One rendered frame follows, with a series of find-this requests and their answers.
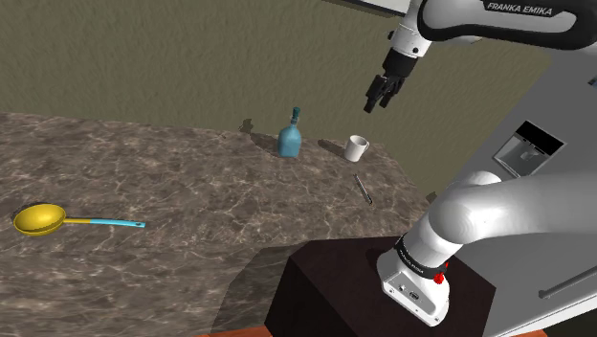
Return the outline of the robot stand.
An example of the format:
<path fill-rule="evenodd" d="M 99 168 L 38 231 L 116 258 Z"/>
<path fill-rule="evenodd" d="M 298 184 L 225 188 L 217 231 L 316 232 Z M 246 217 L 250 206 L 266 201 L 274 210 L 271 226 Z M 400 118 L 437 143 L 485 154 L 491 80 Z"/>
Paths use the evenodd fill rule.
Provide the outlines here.
<path fill-rule="evenodd" d="M 265 326 L 273 337 L 482 337 L 496 289 L 458 258 L 450 306 L 435 327 L 387 296 L 378 257 L 394 236 L 312 240 L 286 263 Z"/>

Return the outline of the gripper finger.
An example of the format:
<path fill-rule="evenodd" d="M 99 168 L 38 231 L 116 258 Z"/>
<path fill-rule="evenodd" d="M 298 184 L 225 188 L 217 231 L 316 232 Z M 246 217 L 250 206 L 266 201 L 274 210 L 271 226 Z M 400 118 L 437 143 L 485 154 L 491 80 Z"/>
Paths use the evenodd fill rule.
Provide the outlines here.
<path fill-rule="evenodd" d="M 401 83 L 393 83 L 381 97 L 379 105 L 383 108 L 386 108 L 391 99 L 400 91 L 401 87 Z"/>
<path fill-rule="evenodd" d="M 369 85 L 365 96 L 366 96 L 366 103 L 364 107 L 364 111 L 367 113 L 371 113 L 373 108 L 375 107 L 376 103 L 380 98 L 382 98 L 386 92 L 387 86 L 387 79 L 383 76 L 376 75 L 374 80 Z"/>

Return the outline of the dark pen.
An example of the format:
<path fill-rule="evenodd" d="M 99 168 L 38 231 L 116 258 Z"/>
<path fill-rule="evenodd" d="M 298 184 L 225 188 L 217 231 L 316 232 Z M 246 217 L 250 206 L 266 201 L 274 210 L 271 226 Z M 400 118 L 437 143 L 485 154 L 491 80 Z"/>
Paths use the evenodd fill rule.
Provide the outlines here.
<path fill-rule="evenodd" d="M 365 201 L 367 202 L 367 204 L 368 204 L 369 206 L 372 206 L 372 204 L 373 204 L 373 200 L 372 200 L 372 198 L 370 197 L 370 195 L 368 194 L 368 192 L 367 192 L 367 190 L 366 190 L 366 188 L 365 188 L 365 185 L 363 184 L 363 182 L 362 182 L 362 180 L 360 179 L 359 175 L 358 175 L 357 173 L 354 173 L 354 174 L 353 174 L 353 177 L 354 177 L 354 179 L 355 179 L 355 182 L 356 182 L 356 184 L 357 184 L 358 188 L 360 189 L 360 191 L 361 191 L 361 193 L 362 193 L 362 195 L 363 195 L 363 197 L 364 197 Z"/>

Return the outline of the white mug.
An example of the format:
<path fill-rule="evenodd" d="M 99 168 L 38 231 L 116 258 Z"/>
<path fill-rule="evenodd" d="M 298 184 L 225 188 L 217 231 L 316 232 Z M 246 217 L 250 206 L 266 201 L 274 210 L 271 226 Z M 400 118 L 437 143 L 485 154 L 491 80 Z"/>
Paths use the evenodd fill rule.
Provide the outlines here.
<path fill-rule="evenodd" d="M 346 143 L 343 157 L 350 162 L 358 162 L 369 148 L 369 141 L 359 135 L 351 135 Z"/>

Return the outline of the blue glass bottle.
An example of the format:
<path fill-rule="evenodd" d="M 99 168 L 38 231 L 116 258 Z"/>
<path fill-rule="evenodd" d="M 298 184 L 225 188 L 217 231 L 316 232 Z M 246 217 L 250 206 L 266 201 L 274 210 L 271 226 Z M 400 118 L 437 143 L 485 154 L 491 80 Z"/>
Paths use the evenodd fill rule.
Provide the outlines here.
<path fill-rule="evenodd" d="M 297 128 L 300 108 L 294 107 L 290 124 L 281 129 L 277 138 L 277 153 L 280 157 L 297 157 L 301 146 L 301 135 Z"/>

